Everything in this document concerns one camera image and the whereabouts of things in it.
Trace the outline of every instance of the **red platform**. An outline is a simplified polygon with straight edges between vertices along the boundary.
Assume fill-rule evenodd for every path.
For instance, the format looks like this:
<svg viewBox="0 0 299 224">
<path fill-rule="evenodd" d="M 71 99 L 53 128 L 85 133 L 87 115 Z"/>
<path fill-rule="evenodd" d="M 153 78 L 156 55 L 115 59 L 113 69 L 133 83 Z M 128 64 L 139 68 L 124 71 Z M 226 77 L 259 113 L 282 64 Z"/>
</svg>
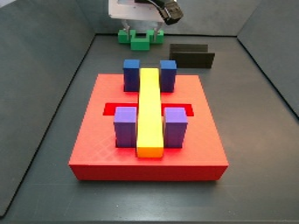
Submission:
<svg viewBox="0 0 299 224">
<path fill-rule="evenodd" d="M 100 74 L 69 158 L 80 180 L 199 181 L 218 180 L 228 160 L 211 116 L 199 76 L 178 75 L 175 91 L 163 103 L 191 104 L 183 148 L 164 149 L 163 158 L 137 158 L 136 149 L 116 148 L 113 116 L 107 103 L 137 103 L 137 93 L 124 93 L 124 76 Z"/>
</svg>

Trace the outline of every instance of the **navy blue block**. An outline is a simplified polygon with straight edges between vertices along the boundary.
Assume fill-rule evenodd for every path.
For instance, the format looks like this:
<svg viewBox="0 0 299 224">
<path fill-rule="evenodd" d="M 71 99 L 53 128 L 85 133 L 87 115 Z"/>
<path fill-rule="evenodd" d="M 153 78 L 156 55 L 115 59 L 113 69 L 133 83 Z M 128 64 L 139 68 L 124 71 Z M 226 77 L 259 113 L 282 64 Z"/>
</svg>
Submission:
<svg viewBox="0 0 299 224">
<path fill-rule="evenodd" d="M 124 91 L 125 92 L 139 92 L 140 79 L 140 60 L 139 59 L 125 59 L 124 61 Z"/>
<path fill-rule="evenodd" d="M 115 114 L 116 147 L 136 147 L 136 108 L 117 107 Z"/>
<path fill-rule="evenodd" d="M 165 108 L 163 116 L 164 148 L 182 148 L 188 120 L 184 108 Z"/>
<path fill-rule="evenodd" d="M 176 63 L 175 60 L 160 61 L 160 89 L 163 93 L 173 92 L 175 75 L 176 75 Z"/>
</svg>

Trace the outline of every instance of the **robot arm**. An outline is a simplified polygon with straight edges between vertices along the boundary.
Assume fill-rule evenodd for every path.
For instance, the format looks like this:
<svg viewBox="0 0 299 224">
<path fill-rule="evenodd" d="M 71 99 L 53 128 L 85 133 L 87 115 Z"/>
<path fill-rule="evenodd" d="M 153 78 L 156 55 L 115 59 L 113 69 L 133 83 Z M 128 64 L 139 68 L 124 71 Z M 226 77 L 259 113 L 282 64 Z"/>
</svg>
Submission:
<svg viewBox="0 0 299 224">
<path fill-rule="evenodd" d="M 178 23 L 183 17 L 183 12 L 176 0 L 108 0 L 108 15 L 121 19 L 128 38 L 128 19 L 157 22 L 157 26 L 153 28 L 155 38 L 163 24 Z"/>
<path fill-rule="evenodd" d="M 157 9 L 167 25 L 176 24 L 183 17 L 183 11 L 173 0 L 135 0 L 139 4 L 152 4 Z"/>
</svg>

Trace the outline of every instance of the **green object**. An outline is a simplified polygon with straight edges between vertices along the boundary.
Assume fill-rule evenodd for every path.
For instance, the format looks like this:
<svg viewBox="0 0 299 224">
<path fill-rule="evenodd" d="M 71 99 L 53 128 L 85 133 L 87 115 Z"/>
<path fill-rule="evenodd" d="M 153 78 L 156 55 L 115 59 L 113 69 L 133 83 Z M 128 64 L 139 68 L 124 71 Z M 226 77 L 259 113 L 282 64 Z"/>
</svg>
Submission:
<svg viewBox="0 0 299 224">
<path fill-rule="evenodd" d="M 129 44 L 131 43 L 131 40 L 127 37 L 127 32 L 123 30 L 119 30 L 119 32 L 117 32 L 117 43 L 119 44 Z"/>
<path fill-rule="evenodd" d="M 155 31 L 148 30 L 144 37 L 136 36 L 136 30 L 129 31 L 129 38 L 127 32 L 120 30 L 117 32 L 117 43 L 131 44 L 132 51 L 149 51 L 151 44 L 161 44 L 164 42 L 164 31 L 159 31 L 155 39 Z"/>
</svg>

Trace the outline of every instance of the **yellow block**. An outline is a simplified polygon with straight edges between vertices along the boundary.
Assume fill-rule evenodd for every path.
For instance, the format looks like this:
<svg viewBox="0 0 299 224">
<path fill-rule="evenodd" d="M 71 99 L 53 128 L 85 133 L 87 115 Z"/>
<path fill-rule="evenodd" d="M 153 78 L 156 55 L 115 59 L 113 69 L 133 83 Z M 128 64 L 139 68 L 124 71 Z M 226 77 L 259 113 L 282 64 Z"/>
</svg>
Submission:
<svg viewBox="0 0 299 224">
<path fill-rule="evenodd" d="M 164 154 L 161 96 L 157 68 L 140 69 L 136 155 L 160 158 Z"/>
</svg>

